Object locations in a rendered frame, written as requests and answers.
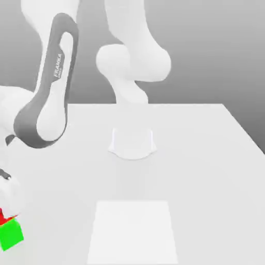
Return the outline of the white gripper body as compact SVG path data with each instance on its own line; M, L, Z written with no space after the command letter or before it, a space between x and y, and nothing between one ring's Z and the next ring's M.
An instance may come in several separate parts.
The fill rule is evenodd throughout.
M0 209L5 219L19 215L23 208L23 192L17 178L0 168Z

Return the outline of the small green cube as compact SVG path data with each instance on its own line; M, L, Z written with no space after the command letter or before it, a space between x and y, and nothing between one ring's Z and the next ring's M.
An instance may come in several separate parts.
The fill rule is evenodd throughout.
M6 251L24 240L20 223L15 219L0 225L0 249Z

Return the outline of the small red cube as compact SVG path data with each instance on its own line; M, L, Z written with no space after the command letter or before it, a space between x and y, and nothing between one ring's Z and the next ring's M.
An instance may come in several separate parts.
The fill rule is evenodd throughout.
M8 217L6 218L3 214L3 210L2 208L0 208L0 226L8 223L9 221L15 219L16 217L18 217L17 215L14 215L14 216L11 216L11 217Z

